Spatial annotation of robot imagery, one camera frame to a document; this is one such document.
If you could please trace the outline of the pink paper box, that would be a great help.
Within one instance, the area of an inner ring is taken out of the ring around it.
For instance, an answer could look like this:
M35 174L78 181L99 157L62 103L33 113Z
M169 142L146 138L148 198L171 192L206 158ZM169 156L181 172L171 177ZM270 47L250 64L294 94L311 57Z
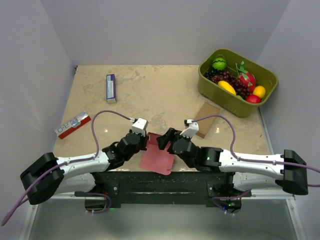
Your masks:
M174 155L167 152L167 147L160 150L157 138L159 134L148 132L147 150L142 153L139 163L140 168L160 175L170 175L174 164Z

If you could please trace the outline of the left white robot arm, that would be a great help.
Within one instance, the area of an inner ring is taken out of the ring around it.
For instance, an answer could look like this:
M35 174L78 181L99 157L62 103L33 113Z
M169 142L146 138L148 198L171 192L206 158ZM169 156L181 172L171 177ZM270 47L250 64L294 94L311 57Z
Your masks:
M85 192L84 183L76 189L75 186L65 187L66 180L117 169L139 151L147 150L148 140L145 133L129 131L120 141L113 142L97 154L76 157L56 157L52 152L43 154L20 175L29 203L38 205L68 190Z

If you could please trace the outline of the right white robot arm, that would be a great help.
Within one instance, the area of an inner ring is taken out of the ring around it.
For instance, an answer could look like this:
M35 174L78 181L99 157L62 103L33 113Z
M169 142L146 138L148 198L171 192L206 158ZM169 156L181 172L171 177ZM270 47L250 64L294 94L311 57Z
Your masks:
M293 150L254 155L218 147L199 147L174 128L156 141L160 150L178 156L189 168L204 173L232 173L232 179L222 185L227 196L263 188L282 188L288 194L301 196L309 193L306 162Z

